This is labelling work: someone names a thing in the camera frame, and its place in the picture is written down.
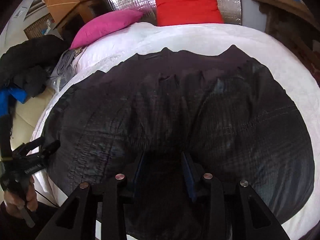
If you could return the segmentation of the left hand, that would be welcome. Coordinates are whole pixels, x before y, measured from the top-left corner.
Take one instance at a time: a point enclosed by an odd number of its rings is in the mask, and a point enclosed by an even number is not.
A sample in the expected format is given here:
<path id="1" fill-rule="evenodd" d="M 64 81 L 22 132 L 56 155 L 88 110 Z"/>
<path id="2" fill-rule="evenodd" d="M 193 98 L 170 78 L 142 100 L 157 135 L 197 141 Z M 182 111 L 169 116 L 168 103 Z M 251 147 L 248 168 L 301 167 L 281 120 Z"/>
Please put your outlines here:
<path id="1" fill-rule="evenodd" d="M 6 190 L 4 192 L 4 205 L 7 213 L 16 218 L 22 218 L 21 210 L 25 206 L 32 212 L 37 210 L 38 201 L 33 177 L 30 177 L 29 179 L 29 186 L 25 199 L 26 201 L 21 199 L 18 195 Z"/>

